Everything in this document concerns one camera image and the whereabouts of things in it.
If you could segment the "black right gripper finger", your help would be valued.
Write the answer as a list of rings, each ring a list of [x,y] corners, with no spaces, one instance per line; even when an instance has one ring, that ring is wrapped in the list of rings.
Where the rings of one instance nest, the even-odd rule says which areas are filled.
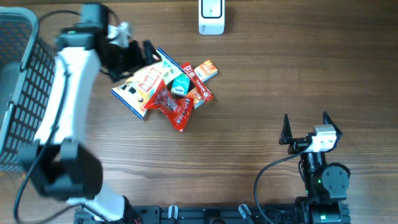
[[[323,112],[323,124],[330,124],[334,127],[335,131],[336,131],[336,136],[337,137],[342,137],[343,133],[342,131],[338,128],[338,126],[332,121],[332,119],[330,118],[330,116],[328,115],[328,113],[326,111]]]
[[[290,128],[289,117],[287,114],[284,115],[284,122],[280,134],[280,139],[292,139],[292,132]]]

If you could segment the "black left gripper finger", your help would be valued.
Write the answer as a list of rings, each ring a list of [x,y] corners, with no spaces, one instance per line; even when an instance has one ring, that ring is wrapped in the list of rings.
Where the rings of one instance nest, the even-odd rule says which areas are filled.
[[[156,49],[149,40],[144,41],[143,47],[146,65],[152,65],[161,61],[161,56],[157,53]]]
[[[142,68],[145,66],[145,60],[142,56],[141,48],[138,41],[134,40],[129,43],[127,49],[128,68]]]

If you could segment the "blue yellow snack bag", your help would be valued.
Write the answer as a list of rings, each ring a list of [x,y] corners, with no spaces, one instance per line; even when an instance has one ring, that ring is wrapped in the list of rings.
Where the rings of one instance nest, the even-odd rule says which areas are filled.
[[[155,93],[161,80],[166,85],[173,82],[183,72],[180,65],[170,57],[162,48],[156,50],[160,59],[152,65],[139,69],[122,85],[111,90],[111,93],[126,105],[139,119],[144,119],[147,110],[144,105]]]

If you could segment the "small teal box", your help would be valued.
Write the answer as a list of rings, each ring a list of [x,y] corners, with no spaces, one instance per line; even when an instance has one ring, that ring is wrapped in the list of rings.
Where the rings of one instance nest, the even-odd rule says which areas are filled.
[[[190,82],[191,80],[189,77],[185,73],[182,73],[174,79],[171,87],[171,93],[178,96],[185,96],[190,88]]]

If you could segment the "red chocolate wafer bar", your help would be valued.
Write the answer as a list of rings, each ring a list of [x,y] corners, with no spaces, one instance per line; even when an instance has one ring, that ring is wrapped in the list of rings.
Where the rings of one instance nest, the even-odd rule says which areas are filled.
[[[181,65],[182,70],[189,76],[189,79],[194,83],[197,88],[199,94],[204,99],[205,102],[211,101],[214,96],[212,92],[207,89],[207,87],[200,80],[199,76],[194,71],[190,62],[185,62]]]

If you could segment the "small orange box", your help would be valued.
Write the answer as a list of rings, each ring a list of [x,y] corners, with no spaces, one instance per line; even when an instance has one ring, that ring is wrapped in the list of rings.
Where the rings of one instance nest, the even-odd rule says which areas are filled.
[[[218,69],[211,60],[206,60],[201,65],[197,66],[194,71],[202,82],[206,82],[218,73]]]
[[[186,94],[186,96],[193,98],[193,107],[195,109],[205,102],[205,100],[203,99],[197,88],[193,88],[192,90],[190,90]]]

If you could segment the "red candy bag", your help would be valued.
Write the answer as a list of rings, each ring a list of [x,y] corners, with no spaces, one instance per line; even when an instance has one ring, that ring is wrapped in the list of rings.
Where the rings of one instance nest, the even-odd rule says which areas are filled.
[[[165,82],[161,80],[154,94],[144,105],[144,109],[160,110],[177,131],[183,132],[192,113],[193,105],[194,100],[189,96],[178,100],[173,99]]]

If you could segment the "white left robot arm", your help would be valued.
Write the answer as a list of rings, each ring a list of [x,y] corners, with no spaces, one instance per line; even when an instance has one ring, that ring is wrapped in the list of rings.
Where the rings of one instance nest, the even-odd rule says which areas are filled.
[[[90,94],[101,69],[117,81],[160,61],[149,41],[138,45],[126,29],[109,35],[110,13],[104,4],[85,3],[80,21],[62,29],[44,118],[32,142],[19,147],[19,159],[25,183],[40,196],[80,206],[102,223],[140,223],[129,200],[103,182],[103,167],[84,144]]]

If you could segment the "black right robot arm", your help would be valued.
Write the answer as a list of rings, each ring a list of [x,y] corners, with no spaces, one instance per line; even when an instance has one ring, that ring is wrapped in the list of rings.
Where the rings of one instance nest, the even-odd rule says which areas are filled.
[[[342,131],[323,113],[323,123],[304,138],[294,138],[287,115],[284,116],[280,145],[288,145],[288,154],[299,156],[300,175],[306,196],[297,197],[294,203],[293,223],[350,223],[346,191],[350,170],[343,164],[326,161],[326,153],[336,148]]]

